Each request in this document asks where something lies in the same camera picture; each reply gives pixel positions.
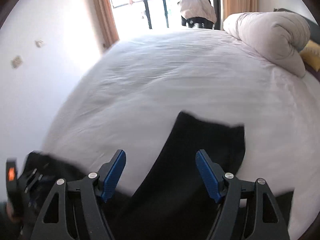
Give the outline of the left hand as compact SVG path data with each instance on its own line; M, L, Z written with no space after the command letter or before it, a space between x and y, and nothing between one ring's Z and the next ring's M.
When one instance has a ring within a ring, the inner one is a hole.
M9 202L6 203L6 212L7 212L8 218L9 218L14 224L21 222L21 218L16 217L16 216L14 215L14 210L13 210L13 208L12 208L12 205L11 205Z

